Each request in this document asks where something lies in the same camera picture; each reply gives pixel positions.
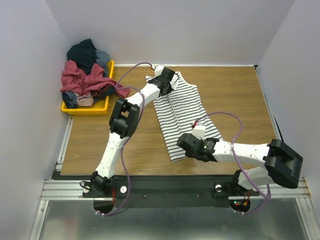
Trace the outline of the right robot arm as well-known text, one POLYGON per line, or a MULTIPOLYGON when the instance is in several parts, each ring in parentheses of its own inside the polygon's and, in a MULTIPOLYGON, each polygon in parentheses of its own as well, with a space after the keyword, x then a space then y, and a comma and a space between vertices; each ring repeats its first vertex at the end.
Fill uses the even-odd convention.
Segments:
POLYGON ((272 139, 267 144, 242 144, 217 138, 199 139, 184 133, 177 145, 185 150, 188 158, 198 161, 235 161, 240 168, 230 182, 235 195, 270 184, 287 189, 296 189, 299 185, 303 157, 280 139, 272 139))

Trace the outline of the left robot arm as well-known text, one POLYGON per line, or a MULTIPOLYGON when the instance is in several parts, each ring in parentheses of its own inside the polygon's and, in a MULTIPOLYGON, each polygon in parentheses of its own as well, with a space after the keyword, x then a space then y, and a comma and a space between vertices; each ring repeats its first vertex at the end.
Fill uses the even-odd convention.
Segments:
POLYGON ((144 107, 173 91, 172 80, 176 73, 159 65, 155 76, 146 81, 141 90, 127 98, 119 98, 109 119, 109 138, 102 159, 90 177, 89 189, 100 197, 112 192, 112 178, 115 175, 118 158, 128 140, 138 128, 144 107))

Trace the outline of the black white striped tank top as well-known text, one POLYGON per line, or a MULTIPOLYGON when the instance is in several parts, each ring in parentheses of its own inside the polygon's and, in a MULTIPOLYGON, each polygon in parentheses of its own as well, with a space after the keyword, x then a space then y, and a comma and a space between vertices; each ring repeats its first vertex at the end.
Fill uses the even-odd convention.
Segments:
POLYGON ((202 104, 198 87, 188 83, 177 71, 171 81, 173 91, 153 101, 155 113, 164 138, 164 143, 171 162, 186 158, 186 151, 177 146, 182 134, 190 134, 195 120, 201 118, 200 124, 205 126, 205 138, 223 137, 207 116, 202 104))

